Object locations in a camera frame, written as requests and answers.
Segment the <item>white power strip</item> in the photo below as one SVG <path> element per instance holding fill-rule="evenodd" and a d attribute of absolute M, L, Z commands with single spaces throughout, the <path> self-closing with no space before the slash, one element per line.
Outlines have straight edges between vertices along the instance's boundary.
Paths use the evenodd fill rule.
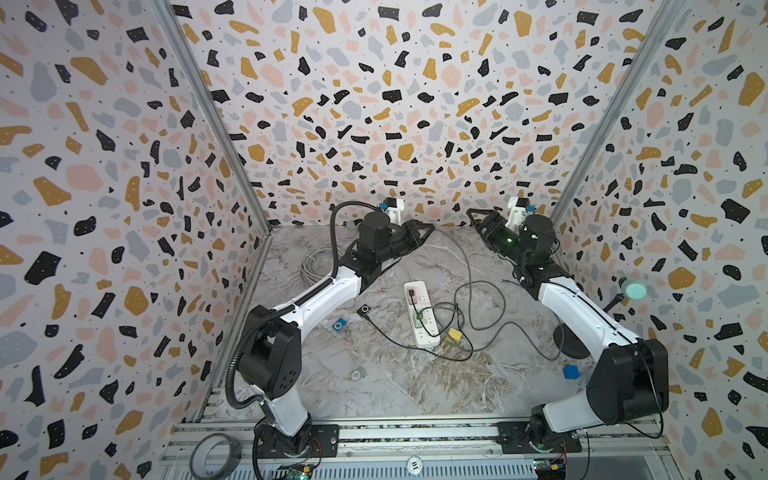
<path fill-rule="evenodd" d="M 407 302 L 408 314 L 412 324 L 415 341 L 418 347 L 431 349 L 440 343 L 440 328 L 434 317 L 432 303 L 423 281 L 406 282 L 403 285 Z M 416 294 L 416 302 L 412 302 L 408 296 L 408 290 L 413 289 Z M 416 329 L 413 326 L 413 315 L 416 314 L 423 321 L 424 328 Z"/>

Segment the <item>blue mp3 player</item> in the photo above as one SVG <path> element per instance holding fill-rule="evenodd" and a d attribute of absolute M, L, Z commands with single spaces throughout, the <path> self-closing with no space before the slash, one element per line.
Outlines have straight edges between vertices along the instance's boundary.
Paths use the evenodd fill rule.
<path fill-rule="evenodd" d="M 347 326 L 347 321 L 343 318 L 339 318 L 332 326 L 332 329 L 336 333 L 342 332 Z"/>

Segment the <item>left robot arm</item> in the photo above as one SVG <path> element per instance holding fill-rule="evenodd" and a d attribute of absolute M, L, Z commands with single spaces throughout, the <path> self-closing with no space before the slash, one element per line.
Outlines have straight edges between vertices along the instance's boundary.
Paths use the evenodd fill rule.
<path fill-rule="evenodd" d="M 226 366 L 223 389 L 231 408 L 261 409 L 264 417 L 254 429 L 256 448 L 272 447 L 286 457 L 298 457 L 313 447 L 312 417 L 296 385 L 304 339 L 396 261 L 424 245 L 435 230 L 420 220 L 398 220 L 393 200 L 361 206 L 367 213 L 357 226 L 356 240 L 345 251 L 338 248 L 336 227 L 329 227 L 329 274 L 293 299 L 273 308 L 257 306 L 246 316 Z"/>

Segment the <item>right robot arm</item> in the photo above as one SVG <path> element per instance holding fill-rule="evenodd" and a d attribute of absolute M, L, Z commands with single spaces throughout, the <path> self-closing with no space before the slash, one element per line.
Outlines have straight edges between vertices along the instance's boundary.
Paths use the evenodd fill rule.
<path fill-rule="evenodd" d="M 511 262 L 519 285 L 556 316 L 558 350 L 595 362 L 583 390 L 532 409 L 531 446 L 549 452 L 578 430 L 663 415 L 669 407 L 666 347 L 621 326 L 581 290 L 554 259 L 560 242 L 551 219 L 528 206 L 515 207 L 509 219 L 493 209 L 471 208 L 467 215 L 486 247 Z"/>

